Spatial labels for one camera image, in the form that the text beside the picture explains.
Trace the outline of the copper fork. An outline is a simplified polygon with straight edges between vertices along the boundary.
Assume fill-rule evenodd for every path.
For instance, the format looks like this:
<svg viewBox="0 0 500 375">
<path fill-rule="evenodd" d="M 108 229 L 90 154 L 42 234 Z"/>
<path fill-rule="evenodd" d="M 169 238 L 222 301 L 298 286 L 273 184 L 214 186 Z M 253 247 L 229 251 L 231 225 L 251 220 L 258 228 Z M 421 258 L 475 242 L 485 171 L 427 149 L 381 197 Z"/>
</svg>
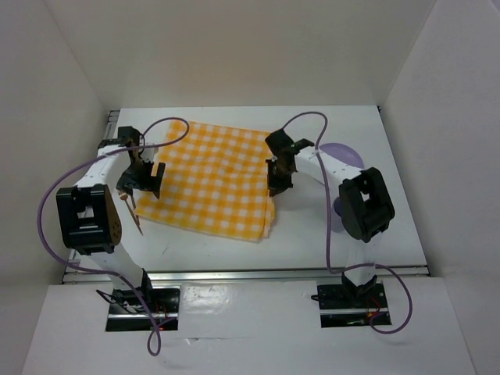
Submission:
<svg viewBox="0 0 500 375">
<path fill-rule="evenodd" d="M 134 197 L 127 194 L 127 193 L 121 193 L 120 194 L 120 199 L 125 203 L 127 210 L 131 216 L 131 219 L 134 221 L 134 224 L 139 231 L 140 235 L 144 235 L 142 229 L 141 229 L 141 224 L 138 215 L 135 212 L 135 200 Z"/>
</svg>

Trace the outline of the yellow white checkered cloth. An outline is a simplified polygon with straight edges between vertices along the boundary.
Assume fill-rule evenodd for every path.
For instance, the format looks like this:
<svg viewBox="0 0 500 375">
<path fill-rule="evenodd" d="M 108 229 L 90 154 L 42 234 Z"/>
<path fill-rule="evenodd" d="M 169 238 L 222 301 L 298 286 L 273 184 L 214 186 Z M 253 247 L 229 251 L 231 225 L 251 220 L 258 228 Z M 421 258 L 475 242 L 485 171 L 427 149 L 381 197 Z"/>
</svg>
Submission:
<svg viewBox="0 0 500 375">
<path fill-rule="evenodd" d="M 275 205 L 267 190 L 272 154 L 261 130 L 171 122 L 157 163 L 165 171 L 160 196 L 144 193 L 135 212 L 184 230 L 257 242 L 267 238 Z"/>
</svg>

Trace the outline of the lilac plastic plate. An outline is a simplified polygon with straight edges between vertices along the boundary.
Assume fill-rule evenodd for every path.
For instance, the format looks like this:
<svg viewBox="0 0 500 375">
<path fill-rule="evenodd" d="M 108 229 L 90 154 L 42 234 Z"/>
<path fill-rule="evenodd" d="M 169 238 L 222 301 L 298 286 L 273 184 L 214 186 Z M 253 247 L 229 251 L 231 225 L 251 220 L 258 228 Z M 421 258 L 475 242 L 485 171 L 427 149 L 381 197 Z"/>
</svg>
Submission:
<svg viewBox="0 0 500 375">
<path fill-rule="evenodd" d="M 360 154 L 353 148 L 342 144 L 342 143 L 324 143 L 319 146 L 322 152 L 325 152 L 329 156 L 338 159 L 339 161 L 354 166 L 360 169 L 364 169 L 365 165 Z"/>
</svg>

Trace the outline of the lilac plastic cup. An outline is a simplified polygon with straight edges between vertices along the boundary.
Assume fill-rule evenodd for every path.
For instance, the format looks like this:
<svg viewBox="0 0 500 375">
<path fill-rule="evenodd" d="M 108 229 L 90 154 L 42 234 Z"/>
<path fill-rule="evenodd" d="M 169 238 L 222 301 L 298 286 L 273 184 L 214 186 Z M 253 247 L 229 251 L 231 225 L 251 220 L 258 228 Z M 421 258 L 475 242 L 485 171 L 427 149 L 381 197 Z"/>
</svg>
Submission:
<svg viewBox="0 0 500 375">
<path fill-rule="evenodd" d="M 344 231 L 344 226 L 342 223 L 342 208 L 341 200 L 336 197 L 331 206 L 331 230 L 335 233 L 341 233 Z"/>
</svg>

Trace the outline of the copper spoon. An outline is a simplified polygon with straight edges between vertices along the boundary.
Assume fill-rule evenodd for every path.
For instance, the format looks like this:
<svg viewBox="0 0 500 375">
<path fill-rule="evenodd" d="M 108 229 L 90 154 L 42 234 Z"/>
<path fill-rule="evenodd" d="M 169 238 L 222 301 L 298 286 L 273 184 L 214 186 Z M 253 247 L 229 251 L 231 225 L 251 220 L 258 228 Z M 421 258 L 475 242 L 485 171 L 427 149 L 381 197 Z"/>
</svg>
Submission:
<svg viewBox="0 0 500 375">
<path fill-rule="evenodd" d="M 119 196 L 120 200 L 127 207 L 127 211 L 129 212 L 132 220 L 136 223 L 137 216 L 136 216 L 135 211 L 134 211 L 134 209 L 135 209 L 134 199 L 130 195 L 120 194 L 119 192 L 118 192 L 118 196 Z"/>
</svg>

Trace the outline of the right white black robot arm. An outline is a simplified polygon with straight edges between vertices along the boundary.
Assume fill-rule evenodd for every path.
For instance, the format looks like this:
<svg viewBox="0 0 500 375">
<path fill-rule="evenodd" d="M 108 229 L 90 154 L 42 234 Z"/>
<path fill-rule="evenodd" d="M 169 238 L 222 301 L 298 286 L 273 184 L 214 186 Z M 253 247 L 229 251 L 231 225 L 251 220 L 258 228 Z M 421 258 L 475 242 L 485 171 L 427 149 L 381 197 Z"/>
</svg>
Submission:
<svg viewBox="0 0 500 375">
<path fill-rule="evenodd" d="M 284 130 L 265 138 L 273 157 L 266 160 L 269 196 L 293 187 L 292 174 L 303 173 L 327 188 L 327 218 L 341 219 L 349 238 L 348 262 L 341 274 L 341 297 L 360 305 L 377 282 L 374 251 L 395 217 L 395 208 L 381 172 L 361 169 L 319 150 L 312 141 L 293 141 Z"/>
</svg>

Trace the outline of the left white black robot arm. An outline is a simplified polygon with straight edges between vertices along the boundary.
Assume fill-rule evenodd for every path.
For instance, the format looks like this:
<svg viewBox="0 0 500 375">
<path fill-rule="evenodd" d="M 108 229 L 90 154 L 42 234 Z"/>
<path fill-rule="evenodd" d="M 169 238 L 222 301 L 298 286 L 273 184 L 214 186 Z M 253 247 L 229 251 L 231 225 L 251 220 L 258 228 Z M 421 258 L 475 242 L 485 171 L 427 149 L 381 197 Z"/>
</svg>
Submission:
<svg viewBox="0 0 500 375">
<path fill-rule="evenodd" d="M 64 245 L 107 272 L 113 303 L 137 312 L 154 306 L 155 292 L 146 271 L 121 242 L 123 228 L 113 195 L 124 198 L 129 213 L 135 209 L 134 191 L 160 196 L 165 165 L 154 164 L 155 150 L 138 149 L 142 138 L 133 127 L 119 128 L 115 138 L 99 144 L 100 160 L 74 186 L 60 188 L 55 196 Z"/>
</svg>

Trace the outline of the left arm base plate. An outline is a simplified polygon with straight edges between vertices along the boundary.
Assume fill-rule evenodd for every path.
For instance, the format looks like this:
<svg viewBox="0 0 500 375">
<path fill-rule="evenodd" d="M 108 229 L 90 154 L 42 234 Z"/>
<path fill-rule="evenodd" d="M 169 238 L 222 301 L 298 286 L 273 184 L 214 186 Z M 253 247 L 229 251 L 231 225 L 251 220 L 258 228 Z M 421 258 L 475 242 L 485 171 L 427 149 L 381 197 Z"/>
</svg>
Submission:
<svg viewBox="0 0 500 375">
<path fill-rule="evenodd" d="M 152 316 L 160 331 L 175 331 L 179 325 L 180 286 L 154 287 L 143 296 L 143 306 L 132 291 L 96 291 L 108 304 L 106 332 L 153 330 Z"/>
</svg>

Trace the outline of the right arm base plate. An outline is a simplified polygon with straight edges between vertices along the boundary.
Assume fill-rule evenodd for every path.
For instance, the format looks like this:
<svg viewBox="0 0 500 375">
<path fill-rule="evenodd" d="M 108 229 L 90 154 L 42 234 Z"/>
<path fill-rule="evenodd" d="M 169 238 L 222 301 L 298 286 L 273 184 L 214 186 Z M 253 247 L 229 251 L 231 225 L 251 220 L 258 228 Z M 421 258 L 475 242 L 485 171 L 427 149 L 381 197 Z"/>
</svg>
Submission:
<svg viewBox="0 0 500 375">
<path fill-rule="evenodd" d="M 316 286 L 316 293 L 310 299 L 317 303 L 320 310 L 322 328 L 364 327 L 370 325 L 391 325 L 391 316 L 385 289 L 382 283 L 366 295 L 356 300 L 349 300 L 340 284 L 322 284 Z"/>
</svg>

